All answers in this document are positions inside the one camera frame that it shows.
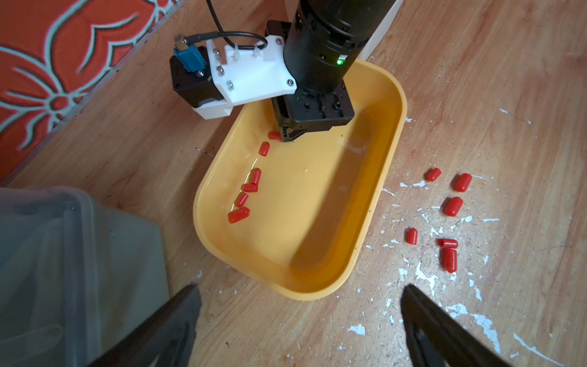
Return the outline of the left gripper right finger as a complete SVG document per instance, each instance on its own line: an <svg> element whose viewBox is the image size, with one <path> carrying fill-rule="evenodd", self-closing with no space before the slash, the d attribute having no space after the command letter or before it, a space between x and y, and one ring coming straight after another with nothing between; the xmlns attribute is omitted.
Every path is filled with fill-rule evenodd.
<svg viewBox="0 0 587 367"><path fill-rule="evenodd" d="M406 343L414 366L507 366L417 286L401 295Z"/></svg>

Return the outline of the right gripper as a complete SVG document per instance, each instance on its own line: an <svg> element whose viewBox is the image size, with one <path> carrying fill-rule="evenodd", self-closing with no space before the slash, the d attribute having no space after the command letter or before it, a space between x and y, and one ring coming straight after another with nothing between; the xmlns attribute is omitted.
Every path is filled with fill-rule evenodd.
<svg viewBox="0 0 587 367"><path fill-rule="evenodd" d="M293 142L305 133L327 132L347 125L355 117L343 81L331 93L313 94L298 89L294 94L272 98L271 103L283 142Z"/></svg>

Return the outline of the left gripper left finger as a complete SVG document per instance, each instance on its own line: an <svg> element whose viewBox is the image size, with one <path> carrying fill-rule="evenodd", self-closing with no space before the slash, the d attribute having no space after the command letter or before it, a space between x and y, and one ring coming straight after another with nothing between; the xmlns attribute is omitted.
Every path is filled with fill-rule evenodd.
<svg viewBox="0 0 587 367"><path fill-rule="evenodd" d="M191 283L92 366L187 366L197 337L200 289Z"/></svg>

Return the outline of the red protection sleeve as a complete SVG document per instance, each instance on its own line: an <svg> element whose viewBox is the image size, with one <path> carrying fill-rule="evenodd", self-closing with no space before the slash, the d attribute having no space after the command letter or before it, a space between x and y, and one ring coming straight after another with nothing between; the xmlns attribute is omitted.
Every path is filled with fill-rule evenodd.
<svg viewBox="0 0 587 367"><path fill-rule="evenodd" d="M457 179L453 182L452 187L455 191L464 193L469 189L471 183L472 175L464 173L457 177Z"/></svg>
<svg viewBox="0 0 587 367"><path fill-rule="evenodd" d="M440 168L431 168L425 175L425 180L428 182L436 181L442 175Z"/></svg>
<svg viewBox="0 0 587 367"><path fill-rule="evenodd" d="M444 208L444 213L448 217L456 217L462 209L464 200L460 197L453 197Z"/></svg>
<svg viewBox="0 0 587 367"><path fill-rule="evenodd" d="M443 249L443 267L450 274L458 269L458 253L456 249Z"/></svg>
<svg viewBox="0 0 587 367"><path fill-rule="evenodd" d="M415 246L417 244L419 232L415 228L408 229L406 241L408 244Z"/></svg>
<svg viewBox="0 0 587 367"><path fill-rule="evenodd" d="M459 247L455 239L439 239L438 243L442 249L458 249Z"/></svg>

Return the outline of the yellow plastic tray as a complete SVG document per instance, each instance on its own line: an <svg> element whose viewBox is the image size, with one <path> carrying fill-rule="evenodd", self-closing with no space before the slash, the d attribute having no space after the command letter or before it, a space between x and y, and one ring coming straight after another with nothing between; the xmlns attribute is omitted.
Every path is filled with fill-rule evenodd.
<svg viewBox="0 0 587 367"><path fill-rule="evenodd" d="M194 227L219 260L298 301L336 291L350 276L397 148L408 102L387 70L357 61L345 75L354 119L293 142L273 141L269 101L246 105L236 118L194 198ZM250 216L230 223L243 184Z"/></svg>

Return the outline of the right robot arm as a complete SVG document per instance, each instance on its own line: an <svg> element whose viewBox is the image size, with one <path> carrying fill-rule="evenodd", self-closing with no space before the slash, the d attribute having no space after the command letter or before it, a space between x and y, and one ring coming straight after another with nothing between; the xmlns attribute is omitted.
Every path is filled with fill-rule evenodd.
<svg viewBox="0 0 587 367"><path fill-rule="evenodd" d="M297 84L272 99L281 139L347 125L355 116L343 81L385 16L386 1L301 1L293 20L269 21L266 35L284 38L284 63Z"/></svg>

